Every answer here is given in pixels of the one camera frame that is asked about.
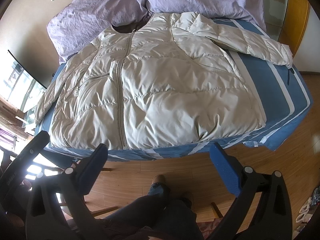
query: shoe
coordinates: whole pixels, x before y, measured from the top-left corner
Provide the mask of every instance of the shoe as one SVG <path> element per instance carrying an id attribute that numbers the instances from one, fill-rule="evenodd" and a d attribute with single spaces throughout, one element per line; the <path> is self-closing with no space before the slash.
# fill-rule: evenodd
<path id="1" fill-rule="evenodd" d="M 160 183 L 163 183 L 165 184 L 165 177 L 163 175 L 157 175 L 153 178 L 152 180 L 152 184 L 154 183 L 157 183 L 157 182 L 160 182 Z"/>
<path id="2" fill-rule="evenodd" d="M 304 217 L 306 216 L 306 212 L 302 213 L 302 214 L 299 214 L 296 218 L 296 223 L 300 223 L 303 221 Z"/>
<path id="3" fill-rule="evenodd" d="M 312 194 L 311 205 L 317 205 L 320 202 L 320 187 L 317 187 Z"/>
<path id="4" fill-rule="evenodd" d="M 193 194 L 190 191 L 183 193 L 181 198 L 188 199 L 190 201 L 190 203 L 191 203 L 191 206 L 194 204 Z"/>
<path id="5" fill-rule="evenodd" d="M 312 201 L 312 197 L 308 198 L 308 200 L 300 208 L 299 214 L 303 214 L 303 213 L 308 213 L 309 212 L 311 201 Z"/>

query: brown boot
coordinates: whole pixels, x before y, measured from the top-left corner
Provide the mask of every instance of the brown boot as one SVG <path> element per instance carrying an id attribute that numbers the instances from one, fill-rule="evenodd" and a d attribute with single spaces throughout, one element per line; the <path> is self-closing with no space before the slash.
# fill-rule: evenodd
<path id="1" fill-rule="evenodd" d="M 157 175 L 153 178 L 152 180 L 152 184 L 154 183 L 157 183 L 157 182 L 160 182 L 160 183 L 163 183 L 165 184 L 165 177 L 163 175 Z"/>

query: jacket zipper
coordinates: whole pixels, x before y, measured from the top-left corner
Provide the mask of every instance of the jacket zipper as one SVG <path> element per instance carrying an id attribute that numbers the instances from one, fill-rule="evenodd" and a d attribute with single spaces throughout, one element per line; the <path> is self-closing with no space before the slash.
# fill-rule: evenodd
<path id="1" fill-rule="evenodd" d="M 128 54 L 130 52 L 132 38 L 133 38 L 135 31 L 136 31 L 136 29 L 134 29 L 132 31 L 132 33 L 130 34 L 130 36 L 128 38 L 127 51 L 125 53 L 125 56 L 119 61 L 118 65 L 117 65 L 117 70 L 116 70 L 117 78 L 118 78 L 118 88 L 119 88 L 119 90 L 118 90 L 118 92 L 119 92 L 118 119 L 119 119 L 119 128 L 120 128 L 119 130 L 120 130 L 121 144 L 124 149 L 128 149 L 128 143 L 127 143 L 127 139 L 125 138 L 125 131 L 124 131 L 124 98 L 123 98 L 123 89 L 122 89 L 123 83 L 122 83 L 121 71 L 122 71 L 124 59 L 128 56 Z"/>
<path id="2" fill-rule="evenodd" d="M 78 86 L 78 89 L 81 88 L 84 84 L 92 81 L 92 80 L 96 80 L 96 79 L 100 79 L 100 78 L 104 78 L 104 77 L 107 77 L 109 76 L 110 74 L 109 73 L 105 73 L 101 76 L 97 76 L 97 77 L 91 77 L 91 78 L 88 78 L 87 80 L 85 80 L 81 85 Z"/>
<path id="3" fill-rule="evenodd" d="M 290 81 L 290 72 L 291 72 L 292 74 L 294 74 L 294 70 L 293 70 L 292 67 L 291 67 L 291 68 L 288 68 L 288 81 L 287 81 L 288 86 L 289 86 L 289 81 Z"/>

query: jacket sleeve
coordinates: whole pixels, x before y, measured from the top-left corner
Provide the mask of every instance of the jacket sleeve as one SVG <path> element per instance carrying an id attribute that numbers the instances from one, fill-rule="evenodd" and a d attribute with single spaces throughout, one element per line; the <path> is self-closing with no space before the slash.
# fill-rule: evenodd
<path id="1" fill-rule="evenodd" d="M 292 67 L 292 53 L 288 45 L 240 28 L 216 24 L 201 14 L 194 13 L 190 33 L 204 36 L 224 49 L 249 54 L 276 65 Z"/>
<path id="2" fill-rule="evenodd" d="M 92 43 L 85 46 L 78 54 L 74 55 L 60 72 L 57 79 L 52 81 L 39 100 L 35 110 L 35 123 L 39 124 L 48 112 L 52 104 L 58 99 L 68 77 L 76 71 L 81 63 L 93 58 L 97 48 Z"/>

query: television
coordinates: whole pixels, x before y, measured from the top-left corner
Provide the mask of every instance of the television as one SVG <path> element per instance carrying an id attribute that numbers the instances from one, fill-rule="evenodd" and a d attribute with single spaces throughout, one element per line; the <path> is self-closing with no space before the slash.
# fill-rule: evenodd
<path id="1" fill-rule="evenodd" d="M 9 50 L 1 65 L 0 95 L 22 112 L 36 106 L 46 87 L 32 77 Z"/>

